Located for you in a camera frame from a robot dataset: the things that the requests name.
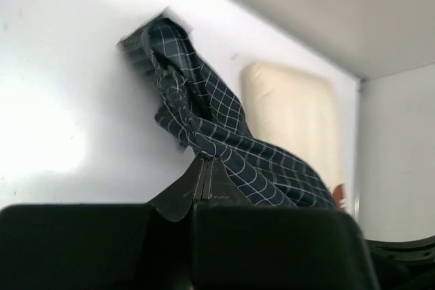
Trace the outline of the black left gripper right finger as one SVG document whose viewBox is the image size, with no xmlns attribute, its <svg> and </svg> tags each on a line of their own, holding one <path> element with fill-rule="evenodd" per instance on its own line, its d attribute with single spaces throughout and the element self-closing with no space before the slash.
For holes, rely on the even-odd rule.
<svg viewBox="0 0 435 290">
<path fill-rule="evenodd" d="M 221 158 L 214 158 L 206 176 L 206 201 L 212 205 L 251 206 L 252 203 L 230 180 Z"/>
</svg>

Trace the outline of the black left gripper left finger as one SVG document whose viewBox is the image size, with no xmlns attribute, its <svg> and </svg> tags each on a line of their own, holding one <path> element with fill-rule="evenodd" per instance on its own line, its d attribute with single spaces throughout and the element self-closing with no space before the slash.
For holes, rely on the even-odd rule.
<svg viewBox="0 0 435 290">
<path fill-rule="evenodd" d="M 204 159 L 195 157 L 186 172 L 148 204 L 163 219 L 173 223 L 181 221 L 190 210 L 203 167 Z"/>
</svg>

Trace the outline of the dark grid-pattern pillowcase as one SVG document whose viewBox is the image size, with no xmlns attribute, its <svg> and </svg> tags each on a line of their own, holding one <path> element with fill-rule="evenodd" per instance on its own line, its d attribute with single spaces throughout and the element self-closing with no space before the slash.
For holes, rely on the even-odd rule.
<svg viewBox="0 0 435 290">
<path fill-rule="evenodd" d="M 157 17 L 118 45 L 161 95 L 156 123 L 183 147 L 220 158 L 252 204 L 336 208 L 321 177 L 303 159 L 252 135 L 238 97 L 176 22 Z"/>
</svg>

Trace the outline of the cream pillow with bear print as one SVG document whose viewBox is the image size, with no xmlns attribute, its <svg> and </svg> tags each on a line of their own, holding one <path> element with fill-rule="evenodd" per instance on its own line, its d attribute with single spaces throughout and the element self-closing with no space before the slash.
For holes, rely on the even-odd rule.
<svg viewBox="0 0 435 290">
<path fill-rule="evenodd" d="M 241 95 L 251 133 L 307 162 L 343 209 L 340 121 L 332 84 L 300 69 L 254 62 L 241 71 Z"/>
</svg>

